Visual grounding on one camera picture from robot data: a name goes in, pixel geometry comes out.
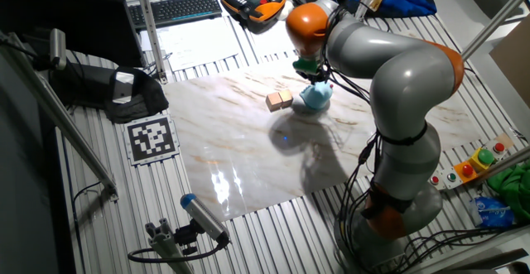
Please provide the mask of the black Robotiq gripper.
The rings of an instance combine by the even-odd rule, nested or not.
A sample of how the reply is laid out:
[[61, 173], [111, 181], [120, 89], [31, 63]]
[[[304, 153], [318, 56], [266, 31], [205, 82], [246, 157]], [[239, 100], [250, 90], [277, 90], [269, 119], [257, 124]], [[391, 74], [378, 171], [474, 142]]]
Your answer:
[[329, 72], [325, 70], [306, 72], [306, 78], [310, 81], [311, 84], [326, 82], [329, 77]]

